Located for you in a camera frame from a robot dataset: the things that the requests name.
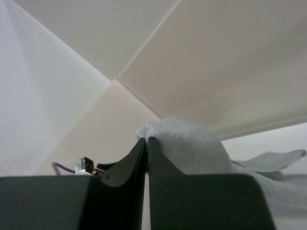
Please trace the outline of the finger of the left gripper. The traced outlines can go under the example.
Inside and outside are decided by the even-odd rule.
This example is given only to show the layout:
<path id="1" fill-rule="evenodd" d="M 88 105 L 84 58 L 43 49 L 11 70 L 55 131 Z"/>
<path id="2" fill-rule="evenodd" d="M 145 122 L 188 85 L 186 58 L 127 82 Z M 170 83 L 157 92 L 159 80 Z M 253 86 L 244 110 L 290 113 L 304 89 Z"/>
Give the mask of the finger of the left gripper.
<path id="1" fill-rule="evenodd" d="M 96 176 L 100 176 L 100 175 L 109 176 L 108 173 L 106 173 L 106 171 L 109 170 L 110 168 L 112 168 L 117 163 L 118 162 L 106 163 L 106 164 L 102 164 L 102 163 L 97 164 L 97 166 L 95 167 L 95 175 Z"/>

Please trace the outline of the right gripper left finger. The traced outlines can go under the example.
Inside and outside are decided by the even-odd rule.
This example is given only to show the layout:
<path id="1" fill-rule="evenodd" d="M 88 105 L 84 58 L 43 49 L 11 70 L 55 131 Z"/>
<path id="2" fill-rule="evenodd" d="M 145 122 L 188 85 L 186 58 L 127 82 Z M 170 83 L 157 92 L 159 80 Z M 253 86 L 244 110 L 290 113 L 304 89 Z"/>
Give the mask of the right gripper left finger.
<path id="1" fill-rule="evenodd" d="M 99 176 L 2 177 L 3 230 L 139 230 L 145 140 Z"/>

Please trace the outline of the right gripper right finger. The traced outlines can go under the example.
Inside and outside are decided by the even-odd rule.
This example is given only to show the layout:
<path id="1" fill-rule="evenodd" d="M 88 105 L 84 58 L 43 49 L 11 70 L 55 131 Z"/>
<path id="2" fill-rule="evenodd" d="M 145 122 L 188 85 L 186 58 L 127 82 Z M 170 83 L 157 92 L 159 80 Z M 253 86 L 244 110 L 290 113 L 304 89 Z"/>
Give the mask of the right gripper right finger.
<path id="1" fill-rule="evenodd" d="M 273 230 L 262 189 L 245 174 L 186 175 L 149 139 L 153 230 Z"/>

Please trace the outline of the grey tank top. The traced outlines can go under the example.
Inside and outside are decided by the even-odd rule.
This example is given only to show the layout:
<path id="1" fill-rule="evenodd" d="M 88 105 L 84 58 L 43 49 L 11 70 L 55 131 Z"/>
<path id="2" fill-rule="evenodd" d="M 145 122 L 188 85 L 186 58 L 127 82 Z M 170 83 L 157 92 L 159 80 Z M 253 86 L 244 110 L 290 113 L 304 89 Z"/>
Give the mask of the grey tank top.
<path id="1" fill-rule="evenodd" d="M 158 141 L 163 155 L 185 174 L 243 173 L 261 186 L 273 215 L 299 217 L 307 213 L 307 177 L 281 171 L 306 157 L 303 149 L 265 152 L 247 161 L 230 159 L 221 141 L 196 124 L 163 119 L 141 127 L 136 136 Z"/>

